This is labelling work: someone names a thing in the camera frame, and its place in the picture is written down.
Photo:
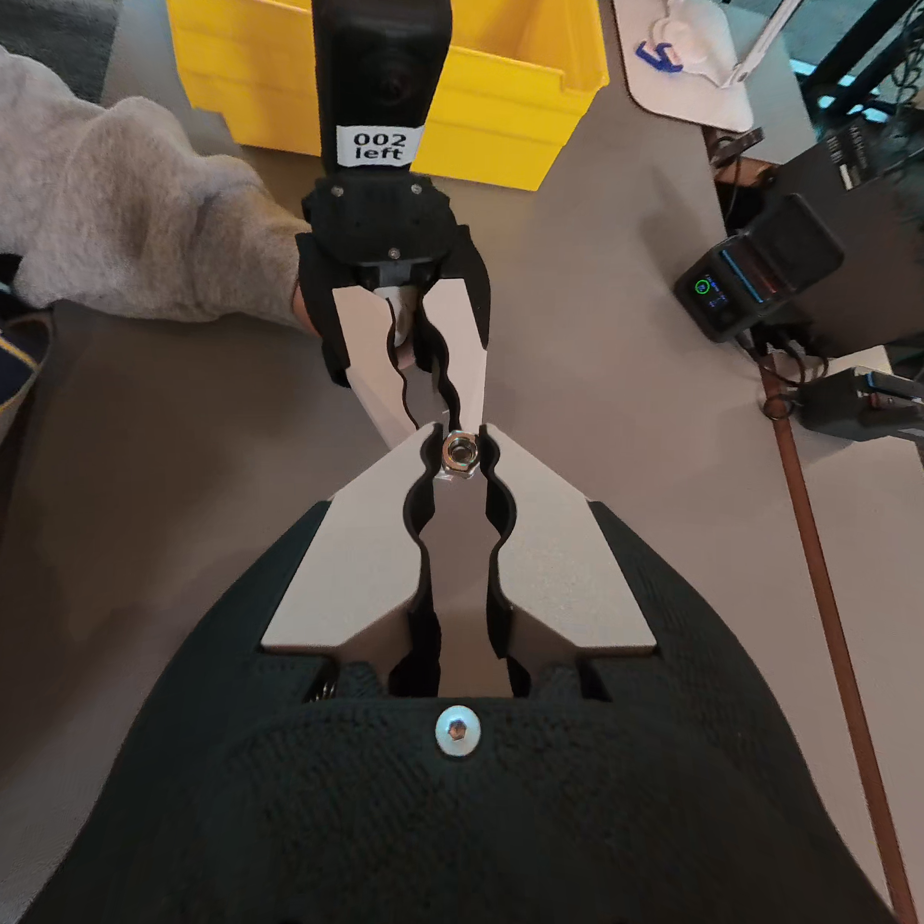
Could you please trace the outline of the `clear acrylic sign stand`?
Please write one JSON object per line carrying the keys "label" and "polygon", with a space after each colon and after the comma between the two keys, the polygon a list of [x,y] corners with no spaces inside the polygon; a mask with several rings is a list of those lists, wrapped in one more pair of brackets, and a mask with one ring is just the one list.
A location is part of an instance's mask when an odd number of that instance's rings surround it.
{"label": "clear acrylic sign stand", "polygon": [[802,4],[803,1],[781,1],[776,6],[746,54],[735,63],[725,81],[719,85],[720,89],[730,89],[743,83],[750,76]]}

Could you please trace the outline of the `white instruction sheet board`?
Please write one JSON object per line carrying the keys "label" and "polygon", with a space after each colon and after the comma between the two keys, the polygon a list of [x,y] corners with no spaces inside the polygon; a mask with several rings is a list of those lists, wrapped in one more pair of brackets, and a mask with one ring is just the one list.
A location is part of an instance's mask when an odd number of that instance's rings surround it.
{"label": "white instruction sheet board", "polygon": [[728,18],[716,2],[614,1],[626,83],[653,115],[744,133],[755,125]]}

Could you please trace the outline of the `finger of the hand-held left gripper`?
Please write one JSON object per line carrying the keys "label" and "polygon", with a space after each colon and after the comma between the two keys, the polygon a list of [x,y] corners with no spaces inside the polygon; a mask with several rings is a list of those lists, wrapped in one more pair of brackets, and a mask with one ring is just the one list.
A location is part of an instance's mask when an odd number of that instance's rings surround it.
{"label": "finger of the hand-held left gripper", "polygon": [[463,279],[441,279],[422,296],[418,333],[432,357],[434,392],[451,431],[478,433],[483,421],[487,349]]}
{"label": "finger of the hand-held left gripper", "polygon": [[396,319],[390,302],[359,286],[333,290],[348,364],[347,382],[389,449],[419,425],[407,403],[408,384],[395,353]]}

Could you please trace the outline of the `black adapter block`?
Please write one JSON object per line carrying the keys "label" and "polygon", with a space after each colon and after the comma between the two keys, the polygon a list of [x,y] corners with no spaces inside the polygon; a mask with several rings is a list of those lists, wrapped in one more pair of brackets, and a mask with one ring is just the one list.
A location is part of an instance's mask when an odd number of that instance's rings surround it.
{"label": "black adapter block", "polygon": [[814,433],[854,443],[886,437],[923,444],[923,385],[851,367],[797,390],[794,415]]}

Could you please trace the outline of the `silver hex nut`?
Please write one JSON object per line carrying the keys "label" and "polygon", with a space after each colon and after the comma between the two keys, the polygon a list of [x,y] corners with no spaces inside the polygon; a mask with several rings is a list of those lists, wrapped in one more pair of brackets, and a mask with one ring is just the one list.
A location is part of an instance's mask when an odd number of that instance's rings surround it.
{"label": "silver hex nut", "polygon": [[449,431],[441,449],[438,479],[469,479],[479,468],[479,436],[459,430]]}

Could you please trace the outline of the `person's left forearm grey sleeve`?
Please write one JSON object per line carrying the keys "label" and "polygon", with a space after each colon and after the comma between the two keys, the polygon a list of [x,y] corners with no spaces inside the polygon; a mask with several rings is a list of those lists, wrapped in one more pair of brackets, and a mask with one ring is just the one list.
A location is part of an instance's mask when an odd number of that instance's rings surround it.
{"label": "person's left forearm grey sleeve", "polygon": [[308,231],[258,173],[200,155],[167,109],[105,108],[50,68],[1,50],[1,244],[13,291],[123,318],[246,315],[317,334],[298,284]]}

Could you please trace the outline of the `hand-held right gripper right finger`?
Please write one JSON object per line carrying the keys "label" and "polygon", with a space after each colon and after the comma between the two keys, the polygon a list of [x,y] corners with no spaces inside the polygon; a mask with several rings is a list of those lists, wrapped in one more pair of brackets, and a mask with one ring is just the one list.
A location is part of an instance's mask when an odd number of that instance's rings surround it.
{"label": "hand-held right gripper right finger", "polygon": [[479,432],[491,550],[487,628],[515,697],[541,674],[656,651],[653,630],[577,487],[492,424]]}

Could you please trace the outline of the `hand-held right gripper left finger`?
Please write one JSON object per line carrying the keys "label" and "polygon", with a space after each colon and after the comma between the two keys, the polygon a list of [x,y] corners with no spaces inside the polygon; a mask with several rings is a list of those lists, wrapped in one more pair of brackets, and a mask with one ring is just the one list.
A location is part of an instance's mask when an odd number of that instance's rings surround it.
{"label": "hand-held right gripper left finger", "polygon": [[435,697],[442,633],[422,530],[435,512],[443,426],[431,423],[330,500],[260,645],[371,665],[389,693]]}

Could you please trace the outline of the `yellow plastic bin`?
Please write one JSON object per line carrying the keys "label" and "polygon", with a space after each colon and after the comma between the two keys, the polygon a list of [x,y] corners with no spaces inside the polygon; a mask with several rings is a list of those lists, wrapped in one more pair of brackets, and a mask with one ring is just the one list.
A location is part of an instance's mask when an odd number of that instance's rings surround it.
{"label": "yellow plastic bin", "polygon": [[[537,191],[609,82],[596,1],[453,2],[453,38],[412,168]],[[167,1],[191,106],[234,142],[318,156],[308,1]]]}

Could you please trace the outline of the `black power station with display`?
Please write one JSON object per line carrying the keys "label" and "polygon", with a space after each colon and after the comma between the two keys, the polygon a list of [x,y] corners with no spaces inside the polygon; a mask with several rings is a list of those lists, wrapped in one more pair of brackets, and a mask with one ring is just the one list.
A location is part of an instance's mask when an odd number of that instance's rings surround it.
{"label": "black power station with display", "polygon": [[711,247],[679,276],[673,294],[710,341],[725,343],[832,275],[845,258],[808,201],[789,193]]}

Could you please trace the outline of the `dark grey mat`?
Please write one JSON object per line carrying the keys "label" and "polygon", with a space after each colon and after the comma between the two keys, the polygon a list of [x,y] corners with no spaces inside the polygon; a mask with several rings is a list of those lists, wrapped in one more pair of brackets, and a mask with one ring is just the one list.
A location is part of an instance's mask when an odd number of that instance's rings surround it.
{"label": "dark grey mat", "polygon": [[48,66],[78,98],[98,103],[120,1],[3,1],[1,43]]}

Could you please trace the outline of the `large black case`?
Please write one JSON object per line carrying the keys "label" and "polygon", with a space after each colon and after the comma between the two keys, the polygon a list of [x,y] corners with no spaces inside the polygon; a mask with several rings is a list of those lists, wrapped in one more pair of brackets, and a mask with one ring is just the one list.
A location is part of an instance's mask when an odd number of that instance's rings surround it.
{"label": "large black case", "polygon": [[922,335],[922,219],[899,179],[861,122],[777,169],[772,192],[800,195],[845,253],[839,269],[795,301],[825,357]]}

